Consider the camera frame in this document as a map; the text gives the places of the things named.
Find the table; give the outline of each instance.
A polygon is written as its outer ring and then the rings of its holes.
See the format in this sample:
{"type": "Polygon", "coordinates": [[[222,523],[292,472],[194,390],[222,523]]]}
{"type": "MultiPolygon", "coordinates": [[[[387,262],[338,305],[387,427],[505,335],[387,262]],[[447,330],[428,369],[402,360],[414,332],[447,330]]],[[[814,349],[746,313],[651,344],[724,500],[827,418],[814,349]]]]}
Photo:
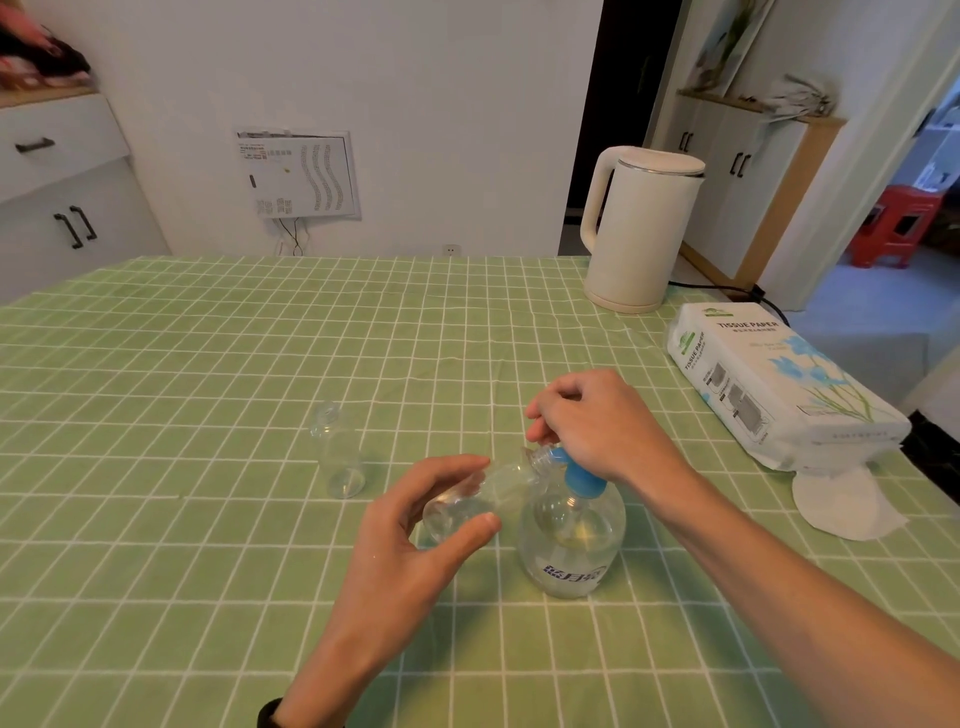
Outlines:
{"type": "MultiPolygon", "coordinates": [[[[0,308],[0,715],[251,726],[324,626],[369,498],[424,455],[516,457],[522,404],[614,366],[692,464],[801,554],[960,654],[960,527],[899,453],[911,522],[844,542],[748,457],[663,351],[678,303],[622,316],[581,258],[139,258],[0,308]],[[342,400],[369,484],[315,482],[342,400]]],[[[540,593],[510,524],[351,719],[363,726],[816,724],[690,556],[628,498],[590,600],[540,593]]]]}

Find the right hand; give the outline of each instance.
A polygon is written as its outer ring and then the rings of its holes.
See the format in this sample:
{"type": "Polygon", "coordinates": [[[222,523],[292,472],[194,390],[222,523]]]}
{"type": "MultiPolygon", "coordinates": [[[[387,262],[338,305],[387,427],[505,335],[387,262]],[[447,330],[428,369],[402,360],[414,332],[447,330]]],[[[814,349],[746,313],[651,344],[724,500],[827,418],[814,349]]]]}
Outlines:
{"type": "Polygon", "coordinates": [[[665,476],[692,472],[636,389],[612,369],[559,376],[525,414],[534,421],[527,440],[563,442],[588,471],[632,485],[641,496],[665,476]]]}

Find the floor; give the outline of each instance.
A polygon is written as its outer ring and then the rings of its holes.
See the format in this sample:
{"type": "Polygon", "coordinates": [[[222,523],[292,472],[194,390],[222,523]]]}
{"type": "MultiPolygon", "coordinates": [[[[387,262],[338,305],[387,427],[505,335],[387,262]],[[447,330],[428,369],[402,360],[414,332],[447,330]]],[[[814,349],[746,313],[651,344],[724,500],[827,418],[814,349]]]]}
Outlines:
{"type": "Polygon", "coordinates": [[[893,404],[960,343],[958,317],[960,258],[928,248],[904,269],[843,259],[806,311],[790,314],[801,336],[893,404]]]}

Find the electrical panel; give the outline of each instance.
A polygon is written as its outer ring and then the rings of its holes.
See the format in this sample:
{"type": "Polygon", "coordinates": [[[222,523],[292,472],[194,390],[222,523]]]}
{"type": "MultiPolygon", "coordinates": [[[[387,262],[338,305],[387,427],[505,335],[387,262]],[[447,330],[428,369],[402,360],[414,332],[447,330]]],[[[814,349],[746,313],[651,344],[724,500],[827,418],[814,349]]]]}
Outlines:
{"type": "Polygon", "coordinates": [[[235,134],[259,217],[360,216],[349,133],[235,134]]]}

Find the empty plastic bottle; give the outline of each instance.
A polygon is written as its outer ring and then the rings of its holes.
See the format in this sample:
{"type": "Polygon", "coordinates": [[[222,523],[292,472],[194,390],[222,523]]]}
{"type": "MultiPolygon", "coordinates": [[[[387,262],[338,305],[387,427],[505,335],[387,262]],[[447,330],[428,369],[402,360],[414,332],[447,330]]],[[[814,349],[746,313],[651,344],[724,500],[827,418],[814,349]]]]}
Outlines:
{"type": "Polygon", "coordinates": [[[596,589],[623,543],[626,526],[619,491],[569,461],[563,481],[552,480],[524,505],[517,551],[541,589],[573,599],[596,589]]]}
{"type": "Polygon", "coordinates": [[[478,473],[429,501],[423,508],[423,527],[439,544],[481,513],[492,512],[500,518],[519,513],[532,495],[546,490],[551,479],[562,479],[565,462],[562,449],[524,448],[517,462],[486,475],[478,473]]]}
{"type": "Polygon", "coordinates": [[[320,465],[318,477],[332,497],[356,496],[367,478],[360,464],[360,433],[349,426],[337,402],[322,401],[310,424],[320,465]]]}

